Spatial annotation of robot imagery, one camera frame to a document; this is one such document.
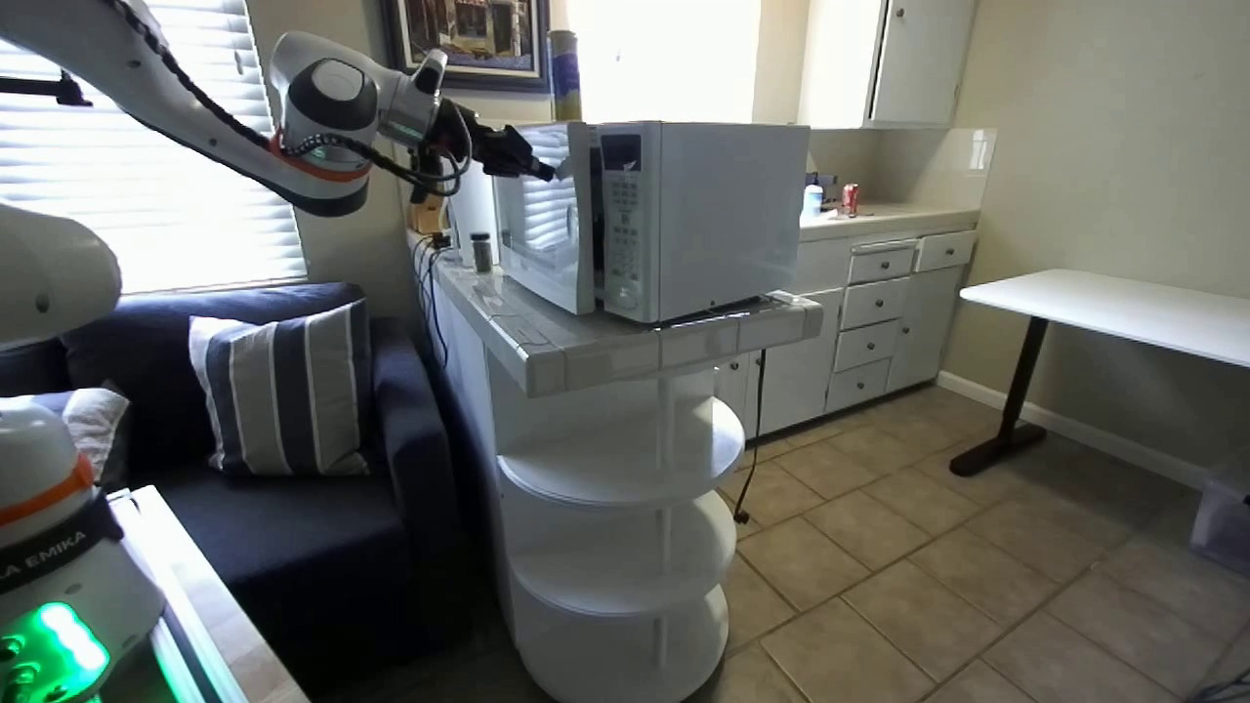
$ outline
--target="striped pillow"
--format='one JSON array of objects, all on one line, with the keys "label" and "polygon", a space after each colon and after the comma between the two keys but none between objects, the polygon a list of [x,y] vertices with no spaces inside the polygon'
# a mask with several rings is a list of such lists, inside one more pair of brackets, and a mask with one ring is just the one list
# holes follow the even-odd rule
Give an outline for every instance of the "striped pillow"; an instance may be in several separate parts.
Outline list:
[{"label": "striped pillow", "polygon": [[359,418],[368,394],[365,305],[246,326],[191,315],[191,369],[225,477],[368,474]]}]

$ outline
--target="green light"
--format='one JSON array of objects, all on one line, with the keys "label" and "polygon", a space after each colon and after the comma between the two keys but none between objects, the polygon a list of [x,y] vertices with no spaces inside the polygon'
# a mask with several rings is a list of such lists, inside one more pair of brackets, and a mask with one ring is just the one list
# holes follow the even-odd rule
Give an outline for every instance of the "green light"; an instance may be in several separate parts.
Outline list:
[{"label": "green light", "polygon": [[100,683],[109,668],[109,647],[68,601],[47,601],[21,619],[4,642],[12,646],[12,664],[29,672],[21,700],[74,700]]}]

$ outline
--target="cup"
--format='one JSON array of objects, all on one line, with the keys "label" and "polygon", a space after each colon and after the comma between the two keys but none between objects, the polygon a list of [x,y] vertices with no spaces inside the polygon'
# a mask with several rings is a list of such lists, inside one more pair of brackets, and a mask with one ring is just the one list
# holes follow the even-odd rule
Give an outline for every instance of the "cup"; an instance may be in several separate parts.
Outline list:
[{"label": "cup", "polygon": [[488,230],[471,230],[467,244],[471,244],[471,270],[475,273],[492,273],[492,236]]}]

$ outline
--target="picture frame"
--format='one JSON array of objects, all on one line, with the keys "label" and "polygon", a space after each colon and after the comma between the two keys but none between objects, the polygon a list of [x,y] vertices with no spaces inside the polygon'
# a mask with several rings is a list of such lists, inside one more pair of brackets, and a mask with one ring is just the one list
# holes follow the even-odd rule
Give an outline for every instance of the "picture frame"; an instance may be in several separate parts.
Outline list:
[{"label": "picture frame", "polygon": [[392,0],[400,67],[440,46],[450,89],[549,89],[549,0]]}]

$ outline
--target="desk leg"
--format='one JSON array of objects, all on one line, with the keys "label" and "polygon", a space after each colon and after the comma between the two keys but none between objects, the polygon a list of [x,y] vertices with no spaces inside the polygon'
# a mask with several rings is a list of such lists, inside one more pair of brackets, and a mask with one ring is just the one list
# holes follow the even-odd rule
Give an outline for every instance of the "desk leg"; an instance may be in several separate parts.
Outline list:
[{"label": "desk leg", "polygon": [[1021,450],[1029,450],[1029,447],[1048,439],[1048,431],[1038,431],[1038,427],[1014,427],[1023,394],[1029,394],[1029,384],[1030,384],[1030,369],[1038,364],[1038,353],[1044,353],[1044,336],[1048,336],[1048,319],[1030,315],[1029,331],[1023,331],[1021,361],[1014,361],[1014,374],[1010,374],[1006,405],[1003,405],[1003,418],[999,418],[999,434],[987,439],[986,447],[974,447],[960,456],[953,456],[949,474],[978,477],[991,460],[1010,456],[1010,453],[1021,453]]}]

